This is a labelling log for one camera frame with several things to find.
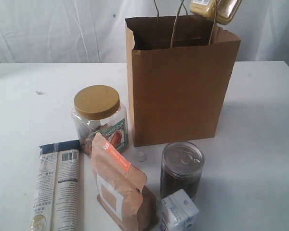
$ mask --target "table surface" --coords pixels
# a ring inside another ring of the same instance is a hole
[[[39,146],[77,138],[73,98],[96,84],[114,87],[128,105],[126,64],[0,64],[0,231],[29,230]],[[206,158],[196,196],[197,230],[289,231],[289,68],[284,62],[236,63],[216,137],[193,142]],[[148,176],[156,196],[164,146],[135,148],[130,141],[124,152]],[[146,161],[135,160],[139,152]],[[80,230],[119,230],[96,201],[87,157],[83,164]]]

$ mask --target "nutrition label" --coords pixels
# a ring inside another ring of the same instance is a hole
[[[76,231],[79,151],[41,154],[31,231]]]

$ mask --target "gold jar lid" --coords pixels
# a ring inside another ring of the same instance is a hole
[[[74,107],[86,119],[105,119],[120,108],[119,93],[105,85],[90,86],[76,94]]]

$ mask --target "white backdrop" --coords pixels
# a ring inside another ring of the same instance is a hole
[[[180,0],[157,4],[175,15]],[[124,18],[155,15],[153,0],[0,0],[0,62],[126,62]],[[242,39],[239,61],[289,65],[289,0],[243,0],[225,28]]]

